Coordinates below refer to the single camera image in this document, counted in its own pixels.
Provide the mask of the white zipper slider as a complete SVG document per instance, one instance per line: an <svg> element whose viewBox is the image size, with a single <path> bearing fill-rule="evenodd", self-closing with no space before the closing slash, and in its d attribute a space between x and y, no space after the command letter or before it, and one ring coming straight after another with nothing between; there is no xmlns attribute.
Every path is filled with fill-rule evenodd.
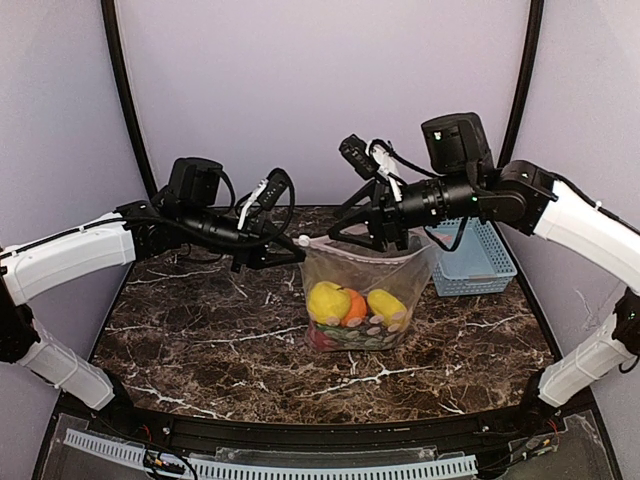
<svg viewBox="0 0 640 480"><path fill-rule="evenodd" d="M300 235L298 238L294 238L293 242L300 247L307 248L311 246L311 238L307 235Z"/></svg>

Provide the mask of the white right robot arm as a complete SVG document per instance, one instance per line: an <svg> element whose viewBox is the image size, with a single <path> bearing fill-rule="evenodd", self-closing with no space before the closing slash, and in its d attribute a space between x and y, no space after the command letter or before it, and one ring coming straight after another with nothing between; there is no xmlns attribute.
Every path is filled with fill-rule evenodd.
<svg viewBox="0 0 640 480"><path fill-rule="evenodd" d="M377 182L367 184L360 195L367 203L349 199L329 230L331 239L375 251L385 251L389 244L404 249L412 228L477 218L504 224L587 261L578 267L558 254L552 254L550 267L526 261L526 272L547 276L535 281L534 290L552 303L553 312L565 312L560 297L570 286L595 293L594 281L580 279L580 274L592 273L621 292L598 329L531 378L523 398L527 407L559 408L613 368L638 358L639 232L565 177L524 160L498 170L470 162L456 173L405 185L398 197L384 193Z"/></svg>

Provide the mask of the clear zip top bag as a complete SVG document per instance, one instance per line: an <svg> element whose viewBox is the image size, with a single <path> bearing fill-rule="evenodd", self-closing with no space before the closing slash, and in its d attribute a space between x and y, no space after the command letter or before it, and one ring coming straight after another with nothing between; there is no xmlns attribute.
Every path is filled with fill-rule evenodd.
<svg viewBox="0 0 640 480"><path fill-rule="evenodd" d="M398 251L394 248L376 252L363 247L334 241L327 236L310 237L311 246L302 249L306 253L300 265L301 278L309 315L308 328L314 322L309 314L307 298L312 287L322 281L340 285L359 292L366 300L370 291L384 289L398 298L408 309L401 323L386 326L381 316L374 315L369 306L366 319L359 325L374 326L397 333L396 341L377 349L346 349L336 351L385 351L397 347L411 325L414 310L434 270L439 263L441 251L422 234L412 232L409 248Z"/></svg>

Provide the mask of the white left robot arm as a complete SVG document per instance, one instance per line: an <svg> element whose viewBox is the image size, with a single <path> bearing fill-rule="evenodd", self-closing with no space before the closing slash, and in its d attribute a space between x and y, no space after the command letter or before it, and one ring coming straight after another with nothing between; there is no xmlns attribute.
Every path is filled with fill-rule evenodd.
<svg viewBox="0 0 640 480"><path fill-rule="evenodd" d="M125 388L87 359L107 300L127 267L184 245L228 256L231 268L298 263L302 250L268 220L206 211L170 215L147 202L1 253L1 361L29 370L96 412L129 408Z"/></svg>

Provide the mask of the orange fruit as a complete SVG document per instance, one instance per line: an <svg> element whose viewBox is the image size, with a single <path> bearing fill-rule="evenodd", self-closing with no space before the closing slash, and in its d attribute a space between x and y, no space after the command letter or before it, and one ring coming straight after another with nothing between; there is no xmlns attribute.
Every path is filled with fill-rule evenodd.
<svg viewBox="0 0 640 480"><path fill-rule="evenodd" d="M345 288L344 291L350 296L351 307L345 317L341 320L341 326L354 328L359 326L367 317L368 305L365 298L356 290Z"/></svg>

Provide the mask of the green cucumber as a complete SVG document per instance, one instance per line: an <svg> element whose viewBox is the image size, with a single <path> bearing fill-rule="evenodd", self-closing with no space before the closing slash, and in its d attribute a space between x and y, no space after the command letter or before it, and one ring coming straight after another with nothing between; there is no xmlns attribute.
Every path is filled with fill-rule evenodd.
<svg viewBox="0 0 640 480"><path fill-rule="evenodd" d="M393 344L398 338L397 333L389 332L387 329L381 328L378 325L361 325L354 328L345 328L313 324L311 328L322 331L334 339L338 347L346 349L382 348Z"/></svg>

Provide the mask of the red apple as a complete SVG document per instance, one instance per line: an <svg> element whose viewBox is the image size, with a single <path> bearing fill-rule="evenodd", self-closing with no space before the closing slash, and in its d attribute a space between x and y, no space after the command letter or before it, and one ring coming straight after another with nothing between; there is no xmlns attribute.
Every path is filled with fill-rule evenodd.
<svg viewBox="0 0 640 480"><path fill-rule="evenodd" d="M338 344L325 333L309 327L305 334L306 343L317 352L336 351Z"/></svg>

